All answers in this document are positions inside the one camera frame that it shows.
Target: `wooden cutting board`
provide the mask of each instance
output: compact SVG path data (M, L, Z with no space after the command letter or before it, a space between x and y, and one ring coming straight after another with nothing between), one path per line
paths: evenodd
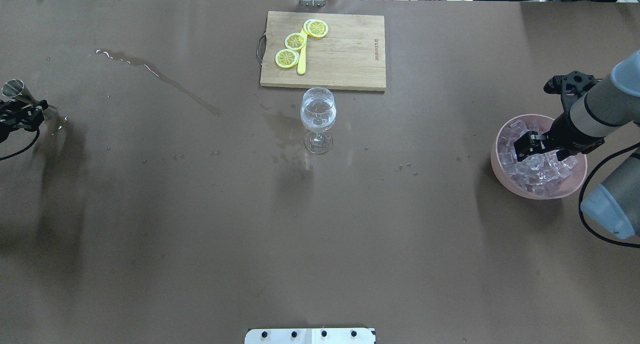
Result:
M329 32L324 38L308 37L306 73L298 75L295 66L280 68L275 63L275 55L285 49L285 38L300 32L307 19L325 21ZM382 15L270 11L266 35L260 75L263 87L326 87L378 92L387 89L385 18Z

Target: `white mounting plate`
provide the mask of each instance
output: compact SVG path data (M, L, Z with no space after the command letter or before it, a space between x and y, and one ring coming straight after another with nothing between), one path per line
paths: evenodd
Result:
M244 336L244 344L375 344L375 342L374 328L264 328L249 330Z

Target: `wine glass base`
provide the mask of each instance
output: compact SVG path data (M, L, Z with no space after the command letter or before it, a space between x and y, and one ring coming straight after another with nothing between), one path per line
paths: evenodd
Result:
M328 132L321 132L319 137L315 132L307 132L304 136L304 146L312 154L324 154L331 149L333 139Z

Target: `brown table surface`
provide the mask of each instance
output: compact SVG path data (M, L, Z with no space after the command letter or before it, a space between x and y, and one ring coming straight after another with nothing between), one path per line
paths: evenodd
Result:
M380 344L637 343L640 250L590 235L577 194L511 194L489 153L508 119L560 114L551 76L638 50L640 5L311 10L386 21L387 91L335 93L325 155L302 146L304 91L259 86L267 11L299 0L0 1L0 81L68 117L0 163L0 342L367 326ZM637 140L618 130L590 166Z

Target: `bowl of ice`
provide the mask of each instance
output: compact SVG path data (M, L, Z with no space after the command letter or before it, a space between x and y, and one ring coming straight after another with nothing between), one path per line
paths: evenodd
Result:
M514 142L529 130L543 134L553 118L539 114L516 116L503 125L493 142L491 168L502 185L529 199L564 198L577 191L587 176L587 156L572 155L558 161L556 150L531 155L518 162Z

